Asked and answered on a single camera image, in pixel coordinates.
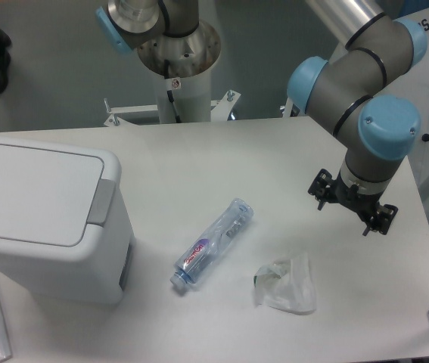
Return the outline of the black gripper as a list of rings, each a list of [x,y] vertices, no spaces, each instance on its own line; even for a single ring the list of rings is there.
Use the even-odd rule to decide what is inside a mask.
[[[370,231],[386,235],[399,209],[390,204],[380,205],[382,193],[360,194],[355,188],[345,185],[339,175],[336,181],[326,169],[321,169],[309,186],[308,193],[318,201],[318,210],[326,203],[338,203],[355,212],[365,223],[362,235]]]

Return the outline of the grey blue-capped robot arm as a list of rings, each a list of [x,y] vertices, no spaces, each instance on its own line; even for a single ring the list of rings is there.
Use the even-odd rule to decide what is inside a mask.
[[[380,204],[421,127],[415,105],[384,94],[425,55],[427,36],[414,21],[393,20],[373,1],[311,1],[311,9],[345,47],[335,62],[310,57],[288,80],[287,96],[347,153],[337,176],[322,170],[309,187],[320,205],[353,211],[367,231],[386,234],[398,209]],[[213,119],[210,71],[218,33],[196,1],[110,1],[96,11],[119,52],[137,51],[154,77],[162,123]]]

